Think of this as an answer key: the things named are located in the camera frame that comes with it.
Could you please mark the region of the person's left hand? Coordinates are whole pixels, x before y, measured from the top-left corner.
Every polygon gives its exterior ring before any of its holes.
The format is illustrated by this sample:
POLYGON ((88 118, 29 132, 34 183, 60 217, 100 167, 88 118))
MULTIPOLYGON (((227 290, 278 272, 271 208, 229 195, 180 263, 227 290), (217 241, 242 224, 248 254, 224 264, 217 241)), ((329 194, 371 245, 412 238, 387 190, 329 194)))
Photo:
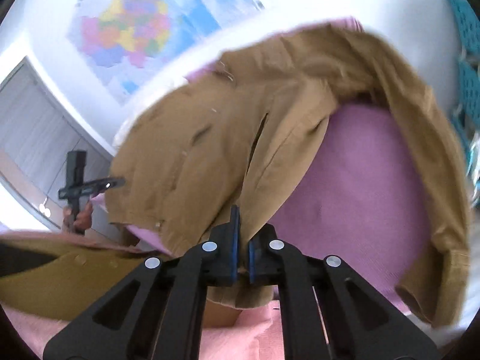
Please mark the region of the person's left hand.
POLYGON ((63 208, 62 232, 72 233, 84 236, 86 231, 92 226, 93 205, 88 201, 82 211, 76 216, 72 213, 72 208, 66 205, 63 208))

